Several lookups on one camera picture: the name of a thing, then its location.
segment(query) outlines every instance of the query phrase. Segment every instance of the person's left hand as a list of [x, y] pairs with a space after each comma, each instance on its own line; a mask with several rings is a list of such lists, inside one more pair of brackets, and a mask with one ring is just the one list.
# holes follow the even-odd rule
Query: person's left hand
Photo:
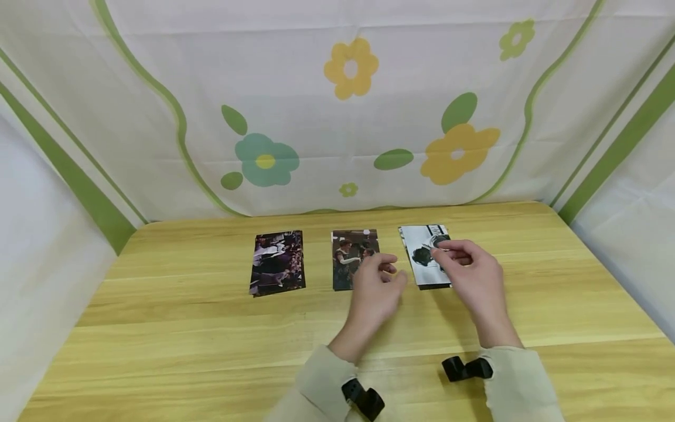
[[395, 255], [377, 253], [364, 259], [354, 274], [347, 322], [328, 345], [337, 357], [356, 363], [380, 326], [396, 312], [408, 283], [405, 271], [394, 275], [396, 260]]

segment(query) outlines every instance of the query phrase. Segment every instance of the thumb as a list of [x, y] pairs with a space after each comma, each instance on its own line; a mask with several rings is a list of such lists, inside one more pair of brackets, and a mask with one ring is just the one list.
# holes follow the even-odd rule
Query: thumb
[[458, 272], [464, 269], [461, 264], [455, 262], [448, 254], [440, 249], [431, 249], [431, 256], [434, 261], [438, 262], [438, 265], [443, 267], [445, 273], [450, 277], [458, 275]]
[[397, 272], [396, 276], [391, 282], [394, 283], [396, 287], [401, 290], [401, 292], [403, 292], [403, 289], [406, 288], [406, 284], [408, 284], [408, 273], [403, 270]]

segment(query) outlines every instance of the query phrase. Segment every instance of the hand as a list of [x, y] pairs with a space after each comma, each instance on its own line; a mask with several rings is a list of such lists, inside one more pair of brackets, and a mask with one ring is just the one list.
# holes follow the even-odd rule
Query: hand
[[521, 347], [506, 309], [504, 272], [497, 259], [470, 240], [446, 240], [431, 256], [445, 270], [471, 314], [481, 346]]
[[347, 322], [328, 345], [337, 357], [356, 363], [380, 326], [396, 312], [408, 283], [405, 271], [394, 275], [396, 261], [395, 255], [378, 253], [364, 259], [354, 274]]

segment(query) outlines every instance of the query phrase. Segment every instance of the wrist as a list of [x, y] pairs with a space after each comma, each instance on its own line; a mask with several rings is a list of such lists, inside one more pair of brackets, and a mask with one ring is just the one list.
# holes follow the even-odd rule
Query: wrist
[[350, 315], [340, 332], [328, 344], [328, 349], [343, 361], [356, 364], [365, 354], [378, 329], [379, 325], [355, 320]]
[[483, 348], [512, 346], [524, 348], [508, 314], [474, 318], [479, 342]]

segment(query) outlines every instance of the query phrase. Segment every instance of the wood grain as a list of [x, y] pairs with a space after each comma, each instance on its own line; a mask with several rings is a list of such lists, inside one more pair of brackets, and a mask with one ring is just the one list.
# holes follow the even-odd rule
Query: wood grain
[[[410, 271], [398, 226], [443, 223], [504, 266], [510, 312], [538, 350], [569, 421], [675, 415], [675, 349], [548, 207], [509, 203], [152, 223], [109, 270], [21, 421], [262, 419], [319, 344], [342, 326], [332, 230], [376, 228]], [[302, 230], [307, 288], [252, 298], [254, 235]], [[440, 362], [478, 348], [450, 289], [411, 282], [360, 378], [383, 421], [488, 421], [479, 381], [448, 383]]]

